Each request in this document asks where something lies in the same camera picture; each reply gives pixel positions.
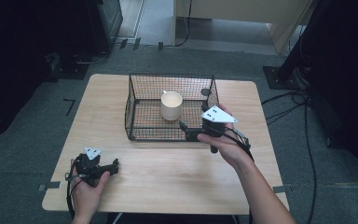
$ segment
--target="forearm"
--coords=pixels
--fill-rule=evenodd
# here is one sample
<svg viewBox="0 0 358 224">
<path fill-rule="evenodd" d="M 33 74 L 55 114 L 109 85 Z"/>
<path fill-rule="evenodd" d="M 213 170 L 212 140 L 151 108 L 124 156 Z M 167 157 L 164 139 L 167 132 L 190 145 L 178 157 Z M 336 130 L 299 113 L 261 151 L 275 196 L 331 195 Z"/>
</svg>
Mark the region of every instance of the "forearm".
<svg viewBox="0 0 358 224">
<path fill-rule="evenodd" d="M 233 167 L 240 178 L 255 223 L 295 223 L 249 157 L 239 157 Z"/>
</svg>

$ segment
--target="table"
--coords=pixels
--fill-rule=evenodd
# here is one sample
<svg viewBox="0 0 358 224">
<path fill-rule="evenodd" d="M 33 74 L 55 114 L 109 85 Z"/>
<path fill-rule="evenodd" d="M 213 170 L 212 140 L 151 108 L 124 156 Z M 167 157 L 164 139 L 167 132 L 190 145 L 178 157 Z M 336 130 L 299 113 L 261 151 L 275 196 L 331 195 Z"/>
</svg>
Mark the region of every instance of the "table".
<svg viewBox="0 0 358 224">
<path fill-rule="evenodd" d="M 191 17 L 267 24 L 274 47 L 282 53 L 299 24 L 307 24 L 312 0 L 193 0 Z M 188 17 L 190 0 L 173 3 L 173 43 L 176 17 Z"/>
<path fill-rule="evenodd" d="M 66 211 L 66 182 L 70 160 L 83 147 L 103 151 L 101 165 L 119 159 L 111 176 L 101 212 L 247 215 L 249 205 L 234 169 L 203 143 L 134 142 L 124 130 L 128 76 L 93 75 L 77 110 L 48 189 L 46 210 Z M 250 139 L 255 163 L 272 187 L 282 179 L 257 93 L 249 81 L 216 80 L 217 92 L 239 120 L 236 128 Z M 278 193 L 288 207 L 285 193 Z"/>
</svg>

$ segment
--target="white cup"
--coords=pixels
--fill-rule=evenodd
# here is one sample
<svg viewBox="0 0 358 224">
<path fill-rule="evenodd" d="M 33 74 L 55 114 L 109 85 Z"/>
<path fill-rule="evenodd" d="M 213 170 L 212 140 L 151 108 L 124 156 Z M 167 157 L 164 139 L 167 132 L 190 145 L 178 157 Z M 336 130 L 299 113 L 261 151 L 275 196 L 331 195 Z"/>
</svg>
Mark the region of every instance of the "white cup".
<svg viewBox="0 0 358 224">
<path fill-rule="evenodd" d="M 161 96 L 161 116 L 166 120 L 176 120 L 182 114 L 182 96 L 176 91 L 164 91 Z"/>
</svg>

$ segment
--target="white triangular marker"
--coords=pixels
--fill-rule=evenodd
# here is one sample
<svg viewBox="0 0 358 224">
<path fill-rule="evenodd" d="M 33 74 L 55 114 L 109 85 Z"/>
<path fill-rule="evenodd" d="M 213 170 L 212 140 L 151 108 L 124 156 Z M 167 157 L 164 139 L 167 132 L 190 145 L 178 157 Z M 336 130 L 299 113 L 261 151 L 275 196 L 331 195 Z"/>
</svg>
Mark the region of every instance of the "white triangular marker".
<svg viewBox="0 0 358 224">
<path fill-rule="evenodd" d="M 89 157 L 91 161 L 101 154 L 100 149 L 91 148 L 91 147 L 84 147 L 84 151 L 86 152 L 87 157 Z"/>
<path fill-rule="evenodd" d="M 207 119 L 211 122 L 215 123 L 236 123 L 238 122 L 224 110 L 220 109 L 216 105 L 212 106 L 209 110 L 207 110 L 202 115 L 203 119 Z"/>
</svg>

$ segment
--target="metal wire cage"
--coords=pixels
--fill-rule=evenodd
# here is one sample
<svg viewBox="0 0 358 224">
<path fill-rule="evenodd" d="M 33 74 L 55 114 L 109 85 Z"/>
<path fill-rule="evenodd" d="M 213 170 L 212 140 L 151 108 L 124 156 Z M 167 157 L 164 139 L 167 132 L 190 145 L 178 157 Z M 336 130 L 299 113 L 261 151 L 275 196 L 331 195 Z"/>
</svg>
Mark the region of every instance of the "metal wire cage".
<svg viewBox="0 0 358 224">
<path fill-rule="evenodd" d="M 178 120 L 168 121 L 161 116 L 163 91 L 182 95 L 182 114 Z M 213 75 L 131 73 L 125 111 L 126 133 L 134 141 L 185 141 L 179 120 L 188 128 L 199 128 L 201 106 L 218 104 Z"/>
</svg>

